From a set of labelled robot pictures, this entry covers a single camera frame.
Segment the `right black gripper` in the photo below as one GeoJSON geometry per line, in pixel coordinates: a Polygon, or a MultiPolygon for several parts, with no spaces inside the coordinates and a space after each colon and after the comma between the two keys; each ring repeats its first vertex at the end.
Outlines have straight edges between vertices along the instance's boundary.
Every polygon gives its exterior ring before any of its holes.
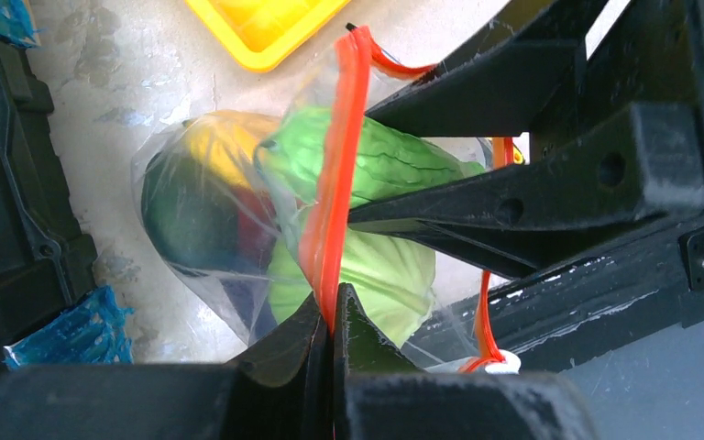
{"type": "Polygon", "coordinates": [[[508,278],[492,325],[527,369],[704,321],[704,1],[633,1],[579,57],[529,164],[349,216],[508,278]]]}

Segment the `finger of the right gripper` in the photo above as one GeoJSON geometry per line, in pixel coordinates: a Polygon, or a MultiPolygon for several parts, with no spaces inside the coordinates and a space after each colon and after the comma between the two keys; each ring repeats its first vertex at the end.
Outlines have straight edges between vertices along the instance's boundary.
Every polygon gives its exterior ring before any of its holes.
{"type": "Polygon", "coordinates": [[[428,73],[367,111],[417,137],[507,137],[529,129],[582,61],[603,1],[510,1],[428,73]]]}

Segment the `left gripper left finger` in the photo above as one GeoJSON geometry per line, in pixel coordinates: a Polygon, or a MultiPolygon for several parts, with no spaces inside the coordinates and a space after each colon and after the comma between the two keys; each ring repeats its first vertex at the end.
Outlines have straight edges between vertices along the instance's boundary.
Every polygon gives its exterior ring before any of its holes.
{"type": "Polygon", "coordinates": [[[227,439],[331,437],[331,341],[313,297],[233,363],[227,439]]]}

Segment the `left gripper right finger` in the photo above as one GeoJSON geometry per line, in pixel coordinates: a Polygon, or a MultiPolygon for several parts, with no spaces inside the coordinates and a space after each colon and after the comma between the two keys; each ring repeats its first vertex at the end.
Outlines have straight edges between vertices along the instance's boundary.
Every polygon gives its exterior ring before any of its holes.
{"type": "Polygon", "coordinates": [[[409,419],[406,380],[417,368],[367,317],[349,283],[338,286],[334,331],[336,439],[398,439],[409,419]]]}

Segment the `green toy leaf vegetable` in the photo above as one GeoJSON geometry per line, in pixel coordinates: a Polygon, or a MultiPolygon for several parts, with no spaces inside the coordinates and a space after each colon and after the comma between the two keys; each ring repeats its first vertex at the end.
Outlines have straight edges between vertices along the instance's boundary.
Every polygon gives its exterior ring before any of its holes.
{"type": "MultiPolygon", "coordinates": [[[[287,114],[256,148],[264,177],[304,203],[316,197],[331,109],[305,106],[287,114]]],[[[363,118],[349,206],[413,193],[485,171],[437,145],[363,118]]]]}

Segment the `dark red toy fruit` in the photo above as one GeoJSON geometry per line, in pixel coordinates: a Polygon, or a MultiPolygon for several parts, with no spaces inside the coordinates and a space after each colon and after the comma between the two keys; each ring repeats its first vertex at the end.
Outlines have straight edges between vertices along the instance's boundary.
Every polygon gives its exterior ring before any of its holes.
{"type": "Polygon", "coordinates": [[[238,255],[258,270],[265,271],[281,232],[273,219],[275,212],[270,197],[265,192],[253,192],[243,187],[235,187],[234,196],[238,255]]]}

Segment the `clear orange zip bag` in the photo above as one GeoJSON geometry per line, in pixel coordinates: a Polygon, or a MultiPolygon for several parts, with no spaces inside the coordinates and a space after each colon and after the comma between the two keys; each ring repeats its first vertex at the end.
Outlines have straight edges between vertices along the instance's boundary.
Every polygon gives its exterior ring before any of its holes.
{"type": "MultiPolygon", "coordinates": [[[[287,114],[305,106],[331,109],[315,200],[304,203],[270,182],[259,169],[256,150],[253,154],[252,164],[259,186],[249,189],[269,196],[276,225],[278,220],[295,224],[297,242],[291,245],[291,253],[312,289],[308,297],[315,299],[321,316],[326,319],[332,319],[335,314],[333,287],[345,283],[339,277],[346,233],[351,229],[347,217],[353,209],[349,202],[363,118],[374,104],[426,73],[424,66],[405,66],[389,57],[366,27],[351,27],[314,67],[285,113],[277,116],[281,124],[287,114]]],[[[191,156],[182,143],[183,121],[152,134],[133,158],[132,188],[145,232],[140,202],[147,166],[161,152],[191,156]]],[[[435,145],[460,160],[478,162],[485,169],[483,173],[493,170],[491,138],[474,138],[469,146],[452,150],[435,145]]],[[[186,274],[160,257],[245,343],[259,341],[280,325],[267,303],[272,283],[268,268],[261,271],[239,256],[239,269],[186,274]]],[[[463,329],[458,316],[449,311],[448,300],[435,290],[434,279],[434,309],[399,350],[413,362],[436,372],[518,373],[522,365],[520,358],[500,348],[493,335],[489,311],[490,277],[489,271],[482,271],[479,295],[469,313],[469,329],[463,329]]]]}

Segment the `dark green toy avocado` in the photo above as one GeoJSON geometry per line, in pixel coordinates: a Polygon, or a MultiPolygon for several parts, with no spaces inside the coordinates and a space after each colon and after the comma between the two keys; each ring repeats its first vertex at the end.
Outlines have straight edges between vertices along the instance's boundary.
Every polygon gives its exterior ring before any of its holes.
{"type": "Polygon", "coordinates": [[[225,187],[190,155],[166,151],[148,163],[143,225],[155,249],[180,272],[240,268],[239,211],[225,187]]]}

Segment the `green toy cabbage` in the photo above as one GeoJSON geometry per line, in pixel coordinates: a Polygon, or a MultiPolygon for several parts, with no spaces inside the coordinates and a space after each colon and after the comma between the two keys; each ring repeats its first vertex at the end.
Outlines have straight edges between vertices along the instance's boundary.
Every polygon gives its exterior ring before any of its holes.
{"type": "MultiPolygon", "coordinates": [[[[278,324],[291,317],[312,292],[291,245],[295,223],[277,221],[280,237],[267,269],[267,303],[278,324]]],[[[436,254],[410,240],[346,231],[339,280],[354,286],[368,319],[401,348],[435,306],[432,285],[436,254]]]]}

